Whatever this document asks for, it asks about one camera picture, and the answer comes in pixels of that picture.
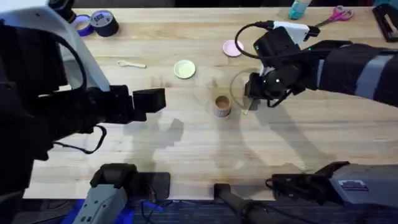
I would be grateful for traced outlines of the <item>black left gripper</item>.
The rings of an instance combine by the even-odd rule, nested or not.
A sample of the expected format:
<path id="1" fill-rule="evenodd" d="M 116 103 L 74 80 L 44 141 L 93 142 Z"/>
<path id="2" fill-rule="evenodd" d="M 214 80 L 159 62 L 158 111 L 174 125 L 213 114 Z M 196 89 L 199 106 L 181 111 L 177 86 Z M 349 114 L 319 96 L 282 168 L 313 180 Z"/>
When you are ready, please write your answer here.
<path id="1" fill-rule="evenodd" d="M 107 92 L 109 101 L 107 102 L 108 113 L 105 123 L 129 124 L 134 121 L 147 121 L 146 113 L 156 113 L 166 107 L 164 88 L 153 88 L 133 91 L 129 94 L 126 85 L 111 85 Z"/>

